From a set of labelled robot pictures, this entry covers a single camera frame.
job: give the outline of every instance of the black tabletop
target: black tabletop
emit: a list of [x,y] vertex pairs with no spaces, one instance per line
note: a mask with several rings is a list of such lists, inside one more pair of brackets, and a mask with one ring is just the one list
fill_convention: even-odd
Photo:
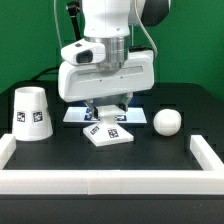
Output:
[[[201,167],[189,150],[190,136],[195,134],[202,135],[224,159],[224,104],[199,85],[156,83],[151,90],[134,93],[130,107],[142,107],[147,124],[121,124],[134,136],[134,142],[102,147],[93,145],[83,134],[83,128],[90,124],[63,122],[69,106],[85,106],[84,103],[65,103],[58,95],[57,83],[47,81],[16,83],[0,94],[0,136],[12,131],[14,90],[23,86],[45,88],[54,133],[42,141],[17,141],[16,152],[4,169],[198,170]],[[152,123],[155,114],[165,108],[179,111],[182,117],[181,129],[172,137],[159,135]],[[25,208],[29,210],[30,206],[35,208],[32,209],[33,216],[37,217],[41,212],[40,220],[46,223],[64,223],[60,222],[64,215],[67,215],[67,223],[101,223],[106,220],[109,223],[151,223],[150,220],[152,223],[188,223],[189,220],[191,223],[220,223],[224,218],[223,197],[212,195],[0,198],[0,211],[2,208],[4,217],[10,212],[7,206],[12,206],[17,209],[16,217],[21,216],[23,221],[29,220]],[[59,210],[63,211],[61,215],[56,212]],[[55,217],[48,216],[55,212]],[[11,218],[10,223],[24,222]]]

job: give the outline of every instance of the white border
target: white border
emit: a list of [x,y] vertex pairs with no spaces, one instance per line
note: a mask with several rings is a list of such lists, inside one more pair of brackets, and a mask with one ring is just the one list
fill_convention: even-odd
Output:
[[[15,137],[4,135],[0,140],[2,165],[15,148]],[[203,171],[1,170],[0,194],[224,195],[221,160],[200,135],[191,136],[190,149]]]

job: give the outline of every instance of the white robot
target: white robot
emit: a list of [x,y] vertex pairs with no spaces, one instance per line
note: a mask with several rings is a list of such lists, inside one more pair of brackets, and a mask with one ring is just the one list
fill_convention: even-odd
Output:
[[170,0],[82,0],[79,4],[85,17],[84,38],[62,48],[65,61],[59,70],[59,94],[66,102],[84,100],[100,118],[84,128],[96,146],[133,141],[115,116],[125,114],[133,92],[153,86],[156,52],[129,51],[129,24],[157,25],[168,14]]

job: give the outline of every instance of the upside-down cup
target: upside-down cup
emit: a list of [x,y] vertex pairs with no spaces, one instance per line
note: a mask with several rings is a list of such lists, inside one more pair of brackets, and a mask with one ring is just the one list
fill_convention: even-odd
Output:
[[43,140],[52,135],[43,88],[22,87],[15,90],[12,133],[21,141]]

